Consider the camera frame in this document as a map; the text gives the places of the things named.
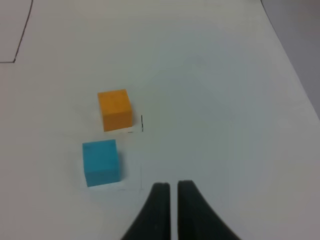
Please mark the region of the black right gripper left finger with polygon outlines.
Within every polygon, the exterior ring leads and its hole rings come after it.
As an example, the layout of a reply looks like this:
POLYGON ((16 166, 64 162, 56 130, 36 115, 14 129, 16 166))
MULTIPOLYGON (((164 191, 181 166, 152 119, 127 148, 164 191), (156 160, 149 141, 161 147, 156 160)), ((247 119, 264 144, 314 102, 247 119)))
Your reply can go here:
POLYGON ((168 183, 157 182, 152 185, 144 206, 122 239, 171 239, 171 195, 168 183))

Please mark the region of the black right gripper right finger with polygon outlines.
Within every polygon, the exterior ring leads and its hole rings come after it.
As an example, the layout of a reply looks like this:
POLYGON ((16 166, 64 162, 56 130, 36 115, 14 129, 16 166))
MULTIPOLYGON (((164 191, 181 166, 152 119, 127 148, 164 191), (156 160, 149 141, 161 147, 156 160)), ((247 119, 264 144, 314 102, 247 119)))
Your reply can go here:
POLYGON ((191 180, 177 184, 177 232, 180 240, 238 240, 191 180))

